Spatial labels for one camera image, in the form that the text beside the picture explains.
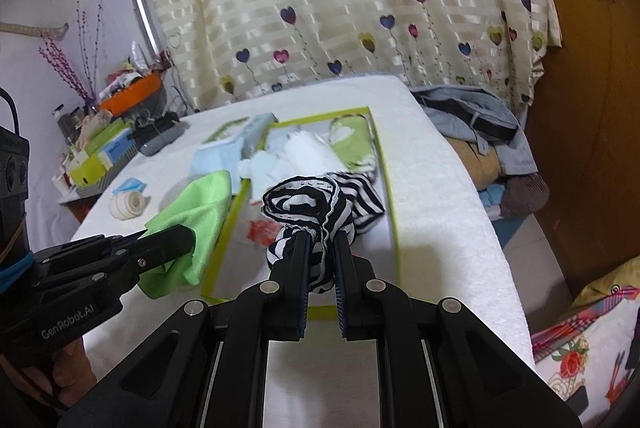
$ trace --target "white bed sheet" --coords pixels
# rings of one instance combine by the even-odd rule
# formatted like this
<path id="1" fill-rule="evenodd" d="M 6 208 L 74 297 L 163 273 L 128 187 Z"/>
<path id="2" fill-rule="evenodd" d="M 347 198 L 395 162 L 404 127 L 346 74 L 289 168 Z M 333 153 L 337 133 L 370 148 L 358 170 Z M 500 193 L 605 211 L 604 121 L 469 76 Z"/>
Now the white bed sheet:
<path id="1" fill-rule="evenodd" d="M 143 229 L 164 192 L 188 174 L 197 145 L 231 119 L 273 112 L 283 121 L 364 106 L 374 118 L 388 171 L 402 288 L 422 300 L 462 300 L 533 368 L 524 312 L 478 192 L 452 148 L 393 76 L 325 82 L 186 118 L 189 129 L 182 137 L 154 157 L 139 154 L 111 185 L 128 177 L 148 183 L 144 193 L 152 198 L 143 215 L 113 219 L 107 189 L 74 239 Z M 124 310 L 84 338 L 98 379 L 191 297 L 198 292 L 153 301 L 136 287 L 124 295 Z M 348 344 L 336 322 L 310 322 L 303 342 L 271 343 L 265 394 L 265 427 L 379 426 L 375 345 Z"/>

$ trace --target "yellow heart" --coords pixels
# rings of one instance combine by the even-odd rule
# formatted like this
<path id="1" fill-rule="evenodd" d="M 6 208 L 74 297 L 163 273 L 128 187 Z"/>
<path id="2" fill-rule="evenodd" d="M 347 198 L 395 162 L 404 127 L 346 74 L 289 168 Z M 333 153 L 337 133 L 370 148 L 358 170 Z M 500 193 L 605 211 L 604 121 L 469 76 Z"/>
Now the yellow heart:
<path id="1" fill-rule="evenodd" d="M 496 46 L 500 46 L 502 42 L 502 28 L 499 26 L 489 26 L 486 28 L 486 32 L 489 35 L 489 40 L 491 40 Z"/>
<path id="2" fill-rule="evenodd" d="M 542 46 L 546 43 L 545 38 L 545 34 L 542 31 L 536 30 L 531 34 L 531 47 L 534 51 L 538 52 L 542 49 Z"/>
<path id="3" fill-rule="evenodd" d="M 234 90 L 236 90 L 236 84 L 234 83 L 234 79 L 231 78 L 230 75 L 225 74 L 220 79 L 220 85 L 222 86 L 225 92 L 231 94 L 232 96 L 234 95 Z"/>
<path id="4" fill-rule="evenodd" d="M 373 35 L 371 33 L 358 33 L 358 40 L 360 41 L 364 49 L 372 54 L 375 52 L 376 39 L 373 38 Z"/>

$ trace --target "blue strap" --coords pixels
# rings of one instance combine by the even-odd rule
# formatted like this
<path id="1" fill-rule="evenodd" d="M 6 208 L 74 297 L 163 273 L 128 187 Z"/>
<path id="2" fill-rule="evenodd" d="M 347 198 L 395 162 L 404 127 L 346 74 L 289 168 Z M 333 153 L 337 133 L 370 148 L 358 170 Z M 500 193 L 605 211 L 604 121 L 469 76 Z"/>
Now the blue strap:
<path id="1" fill-rule="evenodd" d="M 0 271 L 0 294 L 9 289 L 9 286 L 31 267 L 31 264 L 33 264 L 33 252 L 29 251 L 18 262 Z"/>

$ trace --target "screw head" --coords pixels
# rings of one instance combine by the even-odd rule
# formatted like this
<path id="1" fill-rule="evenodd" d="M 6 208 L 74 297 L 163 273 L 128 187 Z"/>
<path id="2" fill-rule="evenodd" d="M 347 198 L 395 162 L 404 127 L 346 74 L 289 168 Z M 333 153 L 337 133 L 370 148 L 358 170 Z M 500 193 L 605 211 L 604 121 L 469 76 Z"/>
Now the screw head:
<path id="1" fill-rule="evenodd" d="M 459 313 L 462 305 L 455 298 L 447 298 L 442 302 L 442 308 L 448 313 Z"/>
<path id="2" fill-rule="evenodd" d="M 191 300 L 190 302 L 184 304 L 184 307 L 182 309 L 189 316 L 195 316 L 197 314 L 200 314 L 204 310 L 204 305 L 199 300 Z"/>
<path id="3" fill-rule="evenodd" d="M 280 289 L 280 284 L 273 280 L 265 280 L 260 284 L 260 291 L 265 294 L 275 293 L 278 289 Z"/>
<path id="4" fill-rule="evenodd" d="M 379 280 L 378 278 L 372 278 L 367 282 L 367 289 L 373 291 L 374 293 L 380 293 L 381 291 L 384 291 L 385 288 L 386 283 L 384 283 L 382 280 Z"/>

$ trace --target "orange basket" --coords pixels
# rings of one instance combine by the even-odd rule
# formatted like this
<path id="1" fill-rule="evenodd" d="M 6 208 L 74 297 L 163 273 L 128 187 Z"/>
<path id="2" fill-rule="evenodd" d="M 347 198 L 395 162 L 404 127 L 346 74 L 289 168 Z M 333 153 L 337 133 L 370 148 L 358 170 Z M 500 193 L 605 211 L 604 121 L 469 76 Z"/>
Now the orange basket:
<path id="1" fill-rule="evenodd" d="M 147 99 L 162 86 L 160 75 L 152 72 L 149 76 L 134 81 L 129 87 L 103 101 L 99 108 L 109 111 L 113 117 L 120 116 L 141 101 Z"/>

